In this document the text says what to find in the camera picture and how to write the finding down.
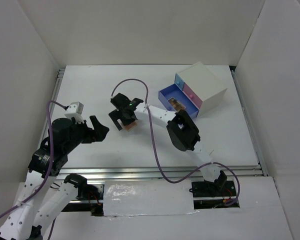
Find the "long brown eyeshadow palette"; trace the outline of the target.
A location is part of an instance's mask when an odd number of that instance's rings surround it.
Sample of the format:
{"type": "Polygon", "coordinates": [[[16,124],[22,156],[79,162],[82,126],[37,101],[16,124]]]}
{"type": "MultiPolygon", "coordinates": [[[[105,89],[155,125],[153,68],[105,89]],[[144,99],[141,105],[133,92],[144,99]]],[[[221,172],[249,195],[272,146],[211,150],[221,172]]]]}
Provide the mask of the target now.
{"type": "Polygon", "coordinates": [[[178,100],[176,100],[173,97],[168,99],[168,102],[176,112],[179,112],[181,110],[184,110],[184,111],[186,110],[186,107],[181,102],[179,102],[178,100]]]}

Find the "light blue drawer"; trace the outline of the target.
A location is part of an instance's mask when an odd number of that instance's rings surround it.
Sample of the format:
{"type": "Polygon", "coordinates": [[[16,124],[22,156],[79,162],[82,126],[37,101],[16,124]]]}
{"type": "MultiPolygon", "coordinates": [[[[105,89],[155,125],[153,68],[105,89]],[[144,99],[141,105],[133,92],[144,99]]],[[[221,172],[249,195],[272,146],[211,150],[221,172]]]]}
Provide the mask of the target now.
{"type": "Polygon", "coordinates": [[[184,88],[184,81],[183,79],[178,75],[178,73],[175,74],[174,78],[175,85],[182,91],[184,88]]]}

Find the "pink four-pan eyeshadow palette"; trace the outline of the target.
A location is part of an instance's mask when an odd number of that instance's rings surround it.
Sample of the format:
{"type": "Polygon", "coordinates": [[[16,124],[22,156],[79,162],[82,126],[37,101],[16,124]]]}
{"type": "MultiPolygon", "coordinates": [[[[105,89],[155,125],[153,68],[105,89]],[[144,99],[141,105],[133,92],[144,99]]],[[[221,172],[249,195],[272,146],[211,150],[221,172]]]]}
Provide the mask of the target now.
{"type": "Polygon", "coordinates": [[[137,122],[134,121],[134,122],[129,123],[128,125],[123,125],[123,128],[129,132],[130,130],[135,128],[137,125],[138,125],[137,122]]]}

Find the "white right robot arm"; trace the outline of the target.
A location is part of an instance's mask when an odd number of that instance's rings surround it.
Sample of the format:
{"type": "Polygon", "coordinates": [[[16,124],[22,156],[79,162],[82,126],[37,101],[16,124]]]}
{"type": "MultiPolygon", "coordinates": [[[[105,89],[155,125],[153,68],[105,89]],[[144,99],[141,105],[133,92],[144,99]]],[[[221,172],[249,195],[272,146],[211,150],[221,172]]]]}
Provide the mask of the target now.
{"type": "Polygon", "coordinates": [[[225,190],[227,176],[200,143],[199,129],[185,110],[168,111],[146,104],[139,98],[130,100],[122,93],[111,97],[110,102],[115,110],[109,113],[109,117],[119,131],[137,120],[149,120],[151,141],[154,143],[153,125],[166,129],[173,146],[186,152],[198,167],[208,192],[218,196],[225,190]]]}

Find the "pink drawer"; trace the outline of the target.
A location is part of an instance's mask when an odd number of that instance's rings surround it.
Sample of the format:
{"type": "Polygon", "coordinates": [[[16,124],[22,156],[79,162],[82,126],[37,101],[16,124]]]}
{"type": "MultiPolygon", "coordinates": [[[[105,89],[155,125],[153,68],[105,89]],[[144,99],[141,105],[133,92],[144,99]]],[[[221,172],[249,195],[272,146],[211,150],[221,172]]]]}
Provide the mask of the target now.
{"type": "Polygon", "coordinates": [[[201,108],[203,101],[200,99],[200,97],[186,83],[183,84],[182,91],[193,102],[193,104],[198,109],[201,108]]]}

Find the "purple-blue drawer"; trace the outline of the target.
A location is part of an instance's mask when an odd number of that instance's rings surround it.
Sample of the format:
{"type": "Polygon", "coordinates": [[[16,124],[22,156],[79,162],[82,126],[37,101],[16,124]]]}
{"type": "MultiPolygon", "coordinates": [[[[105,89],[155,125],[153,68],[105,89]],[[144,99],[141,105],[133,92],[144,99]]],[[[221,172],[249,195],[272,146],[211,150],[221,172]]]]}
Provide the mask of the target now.
{"type": "Polygon", "coordinates": [[[169,102],[170,99],[176,100],[192,119],[198,116],[199,109],[191,102],[185,93],[176,85],[172,84],[158,91],[158,99],[168,111],[175,111],[175,108],[169,102]]]}

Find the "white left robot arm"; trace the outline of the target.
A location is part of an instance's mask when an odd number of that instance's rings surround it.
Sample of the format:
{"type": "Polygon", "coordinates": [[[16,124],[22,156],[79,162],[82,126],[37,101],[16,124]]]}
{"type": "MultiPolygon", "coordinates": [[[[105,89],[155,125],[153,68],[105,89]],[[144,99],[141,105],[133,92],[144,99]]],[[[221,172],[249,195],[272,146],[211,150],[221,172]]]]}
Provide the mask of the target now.
{"type": "Polygon", "coordinates": [[[88,184],[88,180],[77,173],[65,177],[54,195],[44,202],[51,185],[68,155],[80,144],[102,142],[109,128],[97,118],[90,116],[92,127],[85,120],[75,117],[58,118],[49,123],[48,136],[32,155],[28,174],[15,206],[7,210],[8,216],[0,227],[0,240],[41,240],[48,227],[52,227],[57,216],[74,199],[95,200],[100,205],[103,191],[88,184]]]}

